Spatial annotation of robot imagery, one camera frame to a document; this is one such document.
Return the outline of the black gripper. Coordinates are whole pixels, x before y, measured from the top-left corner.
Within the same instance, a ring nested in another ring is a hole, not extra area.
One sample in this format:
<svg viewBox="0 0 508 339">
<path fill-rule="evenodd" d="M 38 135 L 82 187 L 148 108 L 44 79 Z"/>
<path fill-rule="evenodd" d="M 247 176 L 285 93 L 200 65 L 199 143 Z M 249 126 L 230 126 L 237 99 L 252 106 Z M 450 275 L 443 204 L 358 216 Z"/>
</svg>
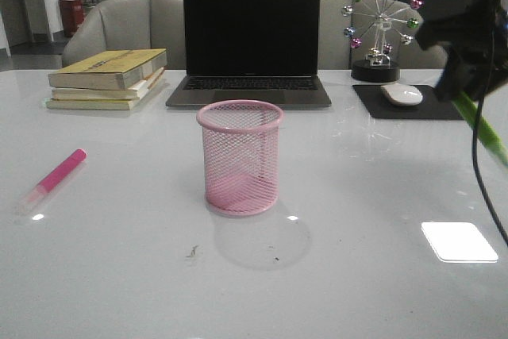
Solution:
<svg viewBox="0 0 508 339">
<path fill-rule="evenodd" d="M 416 41 L 440 45 L 448 59 L 435 94 L 441 102 L 460 92 L 477 101 L 507 84 L 507 9 L 501 0 L 474 0 L 463 13 L 424 21 Z"/>
</svg>

